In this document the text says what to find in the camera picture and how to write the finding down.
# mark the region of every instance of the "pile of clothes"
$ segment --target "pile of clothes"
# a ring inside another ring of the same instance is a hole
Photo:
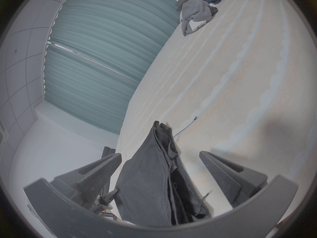
[[[186,36],[191,34],[212,20],[218,12],[217,4],[221,0],[189,0],[183,4],[180,15],[182,32]]]

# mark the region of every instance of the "gray towel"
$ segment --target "gray towel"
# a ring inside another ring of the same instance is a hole
[[[184,3],[182,8],[182,16],[182,32],[184,36],[193,33],[193,30],[189,25],[190,20],[195,22],[203,20],[210,21],[212,18],[209,9],[209,3],[203,0],[189,0],[188,2]]]

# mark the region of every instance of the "gray cloth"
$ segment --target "gray cloth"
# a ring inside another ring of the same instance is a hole
[[[210,21],[212,18],[209,9],[209,3],[203,0],[189,0],[188,2],[184,3],[182,8],[182,16],[182,32],[184,36],[193,33],[193,30],[189,25],[190,20],[195,22],[203,20]]]
[[[167,227],[211,217],[181,164],[172,129],[158,121],[123,165],[116,188],[121,218],[133,224]]]

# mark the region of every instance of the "curtain fold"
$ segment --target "curtain fold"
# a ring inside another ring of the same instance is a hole
[[[175,3],[66,0],[50,42],[103,66],[49,45],[44,64],[45,100],[74,117],[119,134],[138,83],[178,25]]]

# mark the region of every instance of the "teal curtain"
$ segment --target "teal curtain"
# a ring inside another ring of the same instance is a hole
[[[103,66],[49,45],[45,99],[85,122],[119,134],[138,83],[178,25],[175,3],[66,0],[49,41]]]

